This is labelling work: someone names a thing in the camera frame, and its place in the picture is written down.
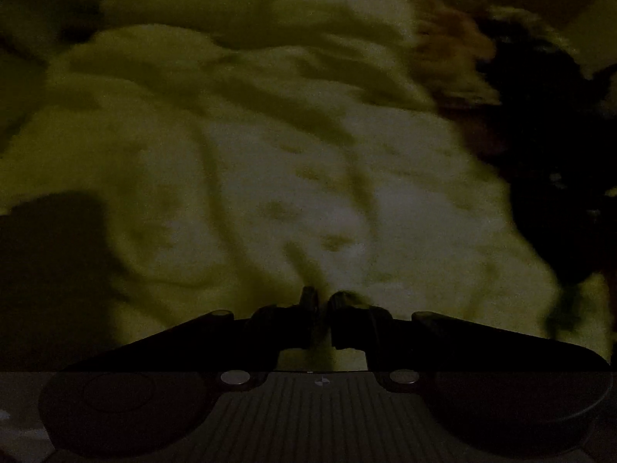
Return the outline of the pale patterned small garment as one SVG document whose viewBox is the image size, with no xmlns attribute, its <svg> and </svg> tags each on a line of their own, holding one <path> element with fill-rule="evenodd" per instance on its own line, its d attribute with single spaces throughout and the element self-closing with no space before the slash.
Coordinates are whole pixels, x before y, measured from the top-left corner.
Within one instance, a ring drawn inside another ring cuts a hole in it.
<svg viewBox="0 0 617 463">
<path fill-rule="evenodd" d="M 547 336 L 555 279 L 412 73 L 410 0 L 1 0 L 18 364 L 306 286 Z M 557 338 L 612 350 L 602 276 Z"/>
</svg>

